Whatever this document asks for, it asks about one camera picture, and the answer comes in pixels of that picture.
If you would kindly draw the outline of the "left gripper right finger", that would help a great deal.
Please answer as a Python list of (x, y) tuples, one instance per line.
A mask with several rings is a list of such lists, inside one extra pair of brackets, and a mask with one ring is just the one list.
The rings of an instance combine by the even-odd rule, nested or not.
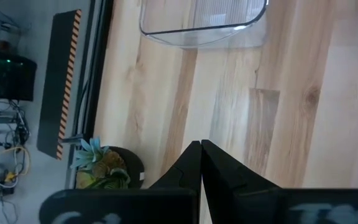
[(201, 170), (213, 224), (276, 224), (278, 186), (209, 140)]

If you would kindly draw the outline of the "small succulent in dark pot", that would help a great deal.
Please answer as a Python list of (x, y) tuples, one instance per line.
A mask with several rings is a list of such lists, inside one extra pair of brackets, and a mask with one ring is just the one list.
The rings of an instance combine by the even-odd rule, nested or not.
[(70, 166), (75, 171), (76, 189), (139, 189), (145, 179), (145, 167), (132, 151), (102, 146), (99, 138), (77, 139)]

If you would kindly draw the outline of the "black mat with hazard stripes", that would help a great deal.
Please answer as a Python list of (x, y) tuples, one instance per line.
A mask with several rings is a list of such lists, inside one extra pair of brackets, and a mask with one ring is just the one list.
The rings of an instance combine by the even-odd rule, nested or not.
[(52, 21), (37, 148), (61, 160), (68, 122), (82, 11), (58, 13)]

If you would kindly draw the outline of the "clear plastic basket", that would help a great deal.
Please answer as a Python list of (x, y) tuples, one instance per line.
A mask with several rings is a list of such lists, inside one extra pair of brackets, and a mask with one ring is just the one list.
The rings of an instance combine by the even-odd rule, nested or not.
[(139, 28), (156, 42), (181, 49), (260, 47), (269, 0), (142, 0)]

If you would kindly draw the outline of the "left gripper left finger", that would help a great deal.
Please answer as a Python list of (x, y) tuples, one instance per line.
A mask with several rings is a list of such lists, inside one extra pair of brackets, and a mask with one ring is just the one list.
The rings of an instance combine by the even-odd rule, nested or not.
[(201, 157), (202, 145), (193, 141), (150, 188), (184, 188), (200, 190), (201, 188)]

